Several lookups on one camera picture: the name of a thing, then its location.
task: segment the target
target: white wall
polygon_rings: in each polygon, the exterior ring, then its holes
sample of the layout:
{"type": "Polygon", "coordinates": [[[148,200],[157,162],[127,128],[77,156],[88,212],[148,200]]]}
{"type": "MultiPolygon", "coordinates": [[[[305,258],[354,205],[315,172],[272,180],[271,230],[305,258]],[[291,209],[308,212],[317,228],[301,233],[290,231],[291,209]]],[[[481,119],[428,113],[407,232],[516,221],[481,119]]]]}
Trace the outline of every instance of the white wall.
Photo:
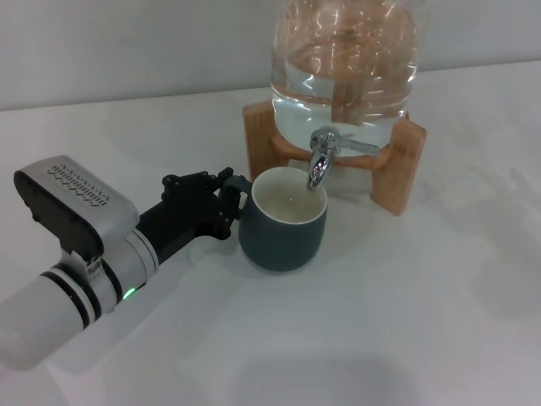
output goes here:
{"type": "MultiPolygon", "coordinates": [[[[267,85],[280,9],[279,0],[2,0],[0,109],[267,85]]],[[[434,0],[423,68],[539,59],[540,16],[539,0],[434,0]]]]}

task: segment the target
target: mug handle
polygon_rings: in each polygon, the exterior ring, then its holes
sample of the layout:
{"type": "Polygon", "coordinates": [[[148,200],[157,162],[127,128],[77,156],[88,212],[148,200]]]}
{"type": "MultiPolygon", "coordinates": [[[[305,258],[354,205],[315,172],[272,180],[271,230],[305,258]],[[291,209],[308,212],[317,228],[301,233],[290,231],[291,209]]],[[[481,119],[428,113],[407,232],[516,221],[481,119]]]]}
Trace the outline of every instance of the mug handle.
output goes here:
{"type": "MultiPolygon", "coordinates": [[[[243,192],[248,196],[251,195],[252,184],[250,183],[250,181],[247,180],[244,176],[231,176],[228,180],[224,182],[224,184],[220,188],[220,193],[218,193],[218,199],[229,200],[233,199],[233,196],[237,195],[238,203],[240,200],[240,194],[243,192]]],[[[242,214],[243,210],[239,207],[235,218],[239,220],[242,214]]]]}

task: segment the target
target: mug rim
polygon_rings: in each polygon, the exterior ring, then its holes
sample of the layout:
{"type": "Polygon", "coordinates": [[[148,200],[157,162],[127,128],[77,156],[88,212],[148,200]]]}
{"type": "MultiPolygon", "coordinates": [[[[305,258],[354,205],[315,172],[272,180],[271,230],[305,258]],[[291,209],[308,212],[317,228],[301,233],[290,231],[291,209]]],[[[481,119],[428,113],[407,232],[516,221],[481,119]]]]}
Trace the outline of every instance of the mug rim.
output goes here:
{"type": "Polygon", "coordinates": [[[269,217],[271,220],[275,221],[275,222],[279,222],[281,224],[286,224],[286,225],[289,225],[289,226],[302,226],[304,224],[310,224],[311,222],[315,222],[316,220],[318,220],[321,216],[323,216],[323,214],[326,212],[327,210],[327,206],[328,206],[328,198],[327,198],[327,191],[325,190],[324,187],[322,187],[321,189],[315,191],[314,193],[321,193],[323,195],[323,208],[321,209],[321,211],[318,213],[317,216],[313,217],[313,218],[310,218],[309,220],[306,220],[304,222],[287,222],[285,220],[281,220],[277,217],[274,217],[272,216],[271,214],[269,214],[267,211],[263,210],[263,208],[260,206],[260,204],[258,203],[257,199],[255,198],[255,189],[257,188],[257,185],[259,182],[261,182],[261,179],[265,178],[265,177],[268,177],[270,175],[272,175],[273,173],[275,172],[291,172],[291,173],[302,173],[303,175],[306,175],[306,179],[307,179],[307,182],[308,182],[308,172],[302,170],[302,169],[297,169],[295,167],[272,167],[271,169],[267,169],[266,171],[264,171],[263,173],[261,173],[257,178],[256,180],[254,181],[254,183],[252,184],[252,200],[254,201],[255,205],[257,206],[257,208],[263,213],[265,214],[267,217],[269,217]]]}

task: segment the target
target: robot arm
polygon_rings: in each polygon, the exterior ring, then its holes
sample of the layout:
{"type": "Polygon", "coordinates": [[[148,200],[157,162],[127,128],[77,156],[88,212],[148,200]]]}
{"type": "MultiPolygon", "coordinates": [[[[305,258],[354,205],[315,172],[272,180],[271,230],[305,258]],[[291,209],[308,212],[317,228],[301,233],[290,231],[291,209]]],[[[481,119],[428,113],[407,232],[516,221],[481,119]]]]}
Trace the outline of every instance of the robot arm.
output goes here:
{"type": "Polygon", "coordinates": [[[128,199],[68,156],[18,171],[19,194],[58,237],[62,256],[0,305],[0,361],[32,368],[145,286],[192,239],[229,238],[240,194],[215,192],[231,177],[231,168],[166,176],[161,202],[139,218],[128,199]]]}

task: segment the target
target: green led light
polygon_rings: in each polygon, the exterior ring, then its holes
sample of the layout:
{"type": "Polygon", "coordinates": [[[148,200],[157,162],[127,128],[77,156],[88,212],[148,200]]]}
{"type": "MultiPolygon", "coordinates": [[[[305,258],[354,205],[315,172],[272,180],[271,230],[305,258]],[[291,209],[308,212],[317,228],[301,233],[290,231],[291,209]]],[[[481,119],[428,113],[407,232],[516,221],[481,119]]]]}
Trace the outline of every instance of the green led light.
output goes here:
{"type": "Polygon", "coordinates": [[[126,292],[123,299],[127,299],[133,292],[135,292],[135,288],[131,288],[128,292],[126,292]]]}

